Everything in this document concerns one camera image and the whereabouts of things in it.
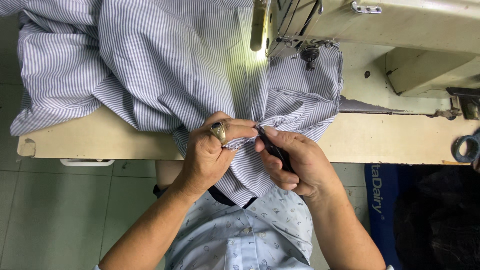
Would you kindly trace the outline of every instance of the striped shirt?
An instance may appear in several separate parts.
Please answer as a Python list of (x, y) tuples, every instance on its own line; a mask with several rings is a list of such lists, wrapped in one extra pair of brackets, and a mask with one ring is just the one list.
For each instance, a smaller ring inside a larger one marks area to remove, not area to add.
[[(300, 58), (249, 47), (251, 0), (7, 0), (21, 12), (18, 55), (25, 94), (12, 135), (90, 114), (105, 104), (141, 131), (188, 134), (215, 111), (317, 141), (338, 113), (342, 55), (320, 48), (314, 71)], [(216, 187), (238, 205), (274, 186), (254, 151), (236, 139)]]

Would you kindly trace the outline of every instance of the dark gemstone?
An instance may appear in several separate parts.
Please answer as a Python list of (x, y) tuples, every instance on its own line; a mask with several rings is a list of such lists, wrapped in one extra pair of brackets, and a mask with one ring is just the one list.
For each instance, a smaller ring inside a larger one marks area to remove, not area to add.
[(212, 128), (217, 128), (217, 127), (219, 127), (219, 126), (221, 126), (221, 125), (222, 125), (222, 123), (216, 122), (216, 123), (213, 123), (213, 124), (212, 124)]

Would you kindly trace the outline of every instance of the fingernail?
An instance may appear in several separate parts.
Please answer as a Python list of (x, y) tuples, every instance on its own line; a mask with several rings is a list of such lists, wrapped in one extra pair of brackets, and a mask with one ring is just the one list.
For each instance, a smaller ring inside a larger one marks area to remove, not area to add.
[(280, 169), (280, 164), (278, 164), (278, 163), (276, 163), (276, 162), (270, 163), (268, 166), (269, 166), (270, 168), (272, 168), (272, 169), (277, 169), (277, 170)]
[(278, 131), (277, 131), (275, 128), (271, 127), (271, 126), (265, 126), (264, 129), (265, 129), (265, 133), (266, 133), (267, 135), (270, 135), (270, 136), (272, 136), (272, 137), (275, 137), (275, 136), (278, 135)]
[(295, 177), (289, 177), (289, 178), (287, 179), (287, 182), (296, 184), (296, 183), (298, 183), (299, 181), (298, 181), (298, 179), (295, 178)]

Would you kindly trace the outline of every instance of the gold ring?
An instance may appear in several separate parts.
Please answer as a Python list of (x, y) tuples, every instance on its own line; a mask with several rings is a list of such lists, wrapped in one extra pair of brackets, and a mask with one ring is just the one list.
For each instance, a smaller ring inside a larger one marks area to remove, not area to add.
[(225, 135), (225, 126), (222, 122), (213, 123), (210, 127), (210, 132), (220, 141), (222, 145), (228, 143), (227, 136)]

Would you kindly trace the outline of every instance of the tiled floor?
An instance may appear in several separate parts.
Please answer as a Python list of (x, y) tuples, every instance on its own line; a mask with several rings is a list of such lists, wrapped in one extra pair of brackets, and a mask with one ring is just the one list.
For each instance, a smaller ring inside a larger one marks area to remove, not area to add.
[[(66, 167), (59, 160), (17, 161), (9, 126), (22, 85), (15, 17), (0, 17), (0, 269), (91, 269), (153, 203), (151, 160)], [(369, 228), (363, 164), (335, 164), (355, 213)], [(316, 240), (311, 258), (328, 269)], [(163, 269), (161, 261), (158, 269)]]

